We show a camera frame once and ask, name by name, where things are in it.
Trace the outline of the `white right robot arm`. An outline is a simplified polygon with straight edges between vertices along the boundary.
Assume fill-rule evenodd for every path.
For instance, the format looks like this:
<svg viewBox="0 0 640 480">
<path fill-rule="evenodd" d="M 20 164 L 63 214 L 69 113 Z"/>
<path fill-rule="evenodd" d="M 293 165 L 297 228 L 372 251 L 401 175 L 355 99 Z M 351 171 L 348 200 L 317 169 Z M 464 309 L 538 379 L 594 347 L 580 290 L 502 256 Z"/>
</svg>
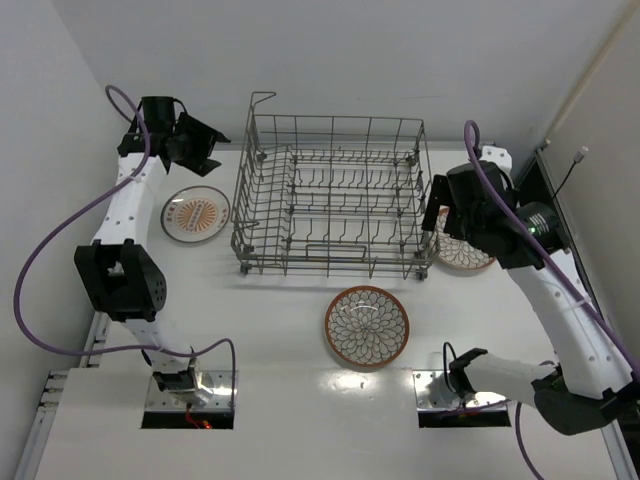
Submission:
<svg viewBox="0 0 640 480">
<path fill-rule="evenodd" d="M 638 401 L 639 370 L 556 264 L 566 237 L 555 212 L 519 203 L 508 174 L 486 152 L 470 146 L 468 163 L 434 177 L 423 229 L 434 230 L 440 208 L 448 207 L 445 233 L 498 261 L 529 301 L 558 362 L 528 364 L 473 348 L 447 362 L 445 384 L 462 399 L 492 392 L 529 405 L 563 435 L 601 429 Z"/>
</svg>

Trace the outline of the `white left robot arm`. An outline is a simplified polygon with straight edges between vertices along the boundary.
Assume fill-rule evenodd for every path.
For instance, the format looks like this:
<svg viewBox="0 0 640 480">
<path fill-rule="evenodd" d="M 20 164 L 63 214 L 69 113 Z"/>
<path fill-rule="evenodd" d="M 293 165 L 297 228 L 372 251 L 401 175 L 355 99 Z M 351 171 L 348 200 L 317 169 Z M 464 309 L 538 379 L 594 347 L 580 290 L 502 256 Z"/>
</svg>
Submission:
<svg viewBox="0 0 640 480">
<path fill-rule="evenodd" d="M 205 388 L 193 348 L 160 312 L 167 281 L 146 250 L 157 193 L 171 166 L 199 176 L 218 167 L 211 152 L 226 136 L 187 113 L 151 120 L 149 133 L 132 121 L 117 148 L 118 192 L 90 244 L 77 247 L 74 263 L 98 312 L 136 339 L 158 389 L 188 406 L 205 406 Z"/>
</svg>

